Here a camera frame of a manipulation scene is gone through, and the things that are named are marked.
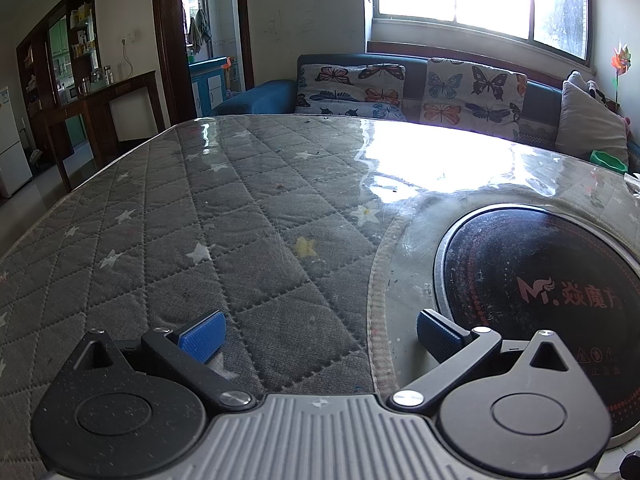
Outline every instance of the wooden door frame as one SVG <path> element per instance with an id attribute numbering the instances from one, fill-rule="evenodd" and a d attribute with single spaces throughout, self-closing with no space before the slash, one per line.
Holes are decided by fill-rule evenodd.
<path id="1" fill-rule="evenodd" d="M 182 0 L 152 1 L 162 87 L 164 88 L 169 120 L 173 125 L 196 118 L 182 28 Z M 240 24 L 244 87 L 249 90 L 254 87 L 254 64 L 251 56 L 247 0 L 238 0 L 238 21 Z"/>

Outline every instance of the cooktop logo text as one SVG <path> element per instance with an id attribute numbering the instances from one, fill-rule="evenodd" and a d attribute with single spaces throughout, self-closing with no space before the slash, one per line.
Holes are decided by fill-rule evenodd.
<path id="1" fill-rule="evenodd" d="M 599 308 L 622 308 L 622 302 L 617 297 L 613 290 L 609 287 L 604 289 L 597 288 L 594 285 L 578 286 L 577 283 L 572 282 L 560 282 L 562 285 L 562 300 L 559 298 L 549 298 L 550 292 L 556 290 L 556 282 L 551 277 L 546 280 L 535 280 L 531 286 L 520 277 L 516 277 L 518 281 L 518 289 L 520 295 L 527 303 L 530 300 L 537 300 L 542 304 L 547 304 L 549 301 L 555 306 L 562 304 L 572 304 L 575 306 L 593 306 Z"/>

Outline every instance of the green container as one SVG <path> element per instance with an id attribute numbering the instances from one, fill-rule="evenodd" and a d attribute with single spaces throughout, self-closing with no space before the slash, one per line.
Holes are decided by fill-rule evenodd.
<path id="1" fill-rule="evenodd" d="M 619 158 L 616 158 L 613 155 L 609 155 L 606 152 L 598 152 L 597 150 L 593 150 L 591 152 L 591 157 L 589 160 L 593 164 L 597 164 L 598 166 L 602 166 L 603 168 L 607 168 L 608 170 L 615 171 L 619 174 L 625 174 L 628 170 L 626 164 L 623 164 Z"/>

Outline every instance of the refrigerator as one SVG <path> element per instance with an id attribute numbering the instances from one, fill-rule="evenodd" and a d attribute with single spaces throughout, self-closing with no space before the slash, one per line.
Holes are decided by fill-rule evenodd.
<path id="1" fill-rule="evenodd" d="M 9 198 L 31 177 L 5 87 L 0 89 L 0 195 Z"/>

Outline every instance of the metal screw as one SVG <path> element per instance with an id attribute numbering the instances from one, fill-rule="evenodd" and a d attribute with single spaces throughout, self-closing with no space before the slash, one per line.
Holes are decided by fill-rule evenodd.
<path id="1" fill-rule="evenodd" d="M 424 395 L 415 390 L 400 390 L 391 397 L 399 406 L 419 406 L 424 402 Z"/>
<path id="2" fill-rule="evenodd" d="M 232 390 L 230 392 L 224 392 L 223 394 L 220 394 L 220 402 L 225 406 L 239 408 L 240 406 L 246 406 L 249 402 L 251 402 L 251 395 L 249 395 L 247 392 Z"/>

